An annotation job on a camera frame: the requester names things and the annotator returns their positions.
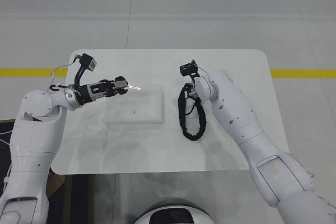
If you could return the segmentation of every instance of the small key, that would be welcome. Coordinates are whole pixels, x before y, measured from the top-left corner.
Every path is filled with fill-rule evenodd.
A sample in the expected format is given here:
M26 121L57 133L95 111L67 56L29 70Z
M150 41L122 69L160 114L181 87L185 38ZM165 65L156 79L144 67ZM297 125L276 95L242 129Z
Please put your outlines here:
M141 88L132 86L131 84L128 84L128 88L134 89L134 90L140 90Z

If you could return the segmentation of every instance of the white foam block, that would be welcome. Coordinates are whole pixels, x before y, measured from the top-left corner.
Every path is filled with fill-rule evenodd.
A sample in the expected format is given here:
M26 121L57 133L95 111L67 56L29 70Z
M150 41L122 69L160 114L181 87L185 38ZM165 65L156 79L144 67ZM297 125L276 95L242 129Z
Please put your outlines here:
M106 101L106 124L162 124L164 97L161 87L140 87Z

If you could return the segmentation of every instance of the black cable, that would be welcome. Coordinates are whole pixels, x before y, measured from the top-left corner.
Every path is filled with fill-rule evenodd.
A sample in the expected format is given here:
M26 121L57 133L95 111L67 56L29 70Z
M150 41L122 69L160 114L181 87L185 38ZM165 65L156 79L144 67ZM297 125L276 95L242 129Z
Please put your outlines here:
M192 89L192 84L186 83L184 87L181 89L181 92L178 97L178 111L179 111L179 124L181 127L181 130L183 131L183 135L191 140L191 141L196 141L200 139L204 132L206 131L206 126L207 126L207 120L206 120L206 113L204 112L204 108L202 106L202 102L199 97L192 98L194 101L193 108L191 111L188 113L188 115L193 111L194 107L197 108L198 116L199 116L199 131L196 135L192 135L188 133L187 128L186 128L186 119L185 117L187 114L185 113L186 110L186 97L185 93L187 93L187 96L189 96L190 90Z
M192 106L190 112L188 112L187 114L185 114L185 116L188 116L189 114L191 114L191 113L193 112L194 108L195 108L195 105L193 104L193 106Z

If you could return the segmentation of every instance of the yellow stripe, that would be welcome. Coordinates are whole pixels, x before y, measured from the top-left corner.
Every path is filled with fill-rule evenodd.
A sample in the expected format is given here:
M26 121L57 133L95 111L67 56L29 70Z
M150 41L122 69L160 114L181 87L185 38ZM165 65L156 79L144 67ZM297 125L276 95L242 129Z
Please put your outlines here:
M336 78L336 70L271 69L273 78Z
M52 68L0 68L0 77L49 77ZM271 69L273 78L336 78L336 70ZM67 69L58 69L56 77L66 77Z
M50 77L52 68L0 68L0 77ZM56 77L66 77L67 69L56 71Z

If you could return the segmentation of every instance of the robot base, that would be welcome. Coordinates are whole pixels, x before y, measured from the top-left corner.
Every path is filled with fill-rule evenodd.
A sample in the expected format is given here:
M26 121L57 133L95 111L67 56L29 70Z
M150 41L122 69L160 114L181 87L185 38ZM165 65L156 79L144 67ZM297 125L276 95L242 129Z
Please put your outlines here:
M206 211L183 199L168 199L158 202L134 222L134 224L167 223L214 224Z

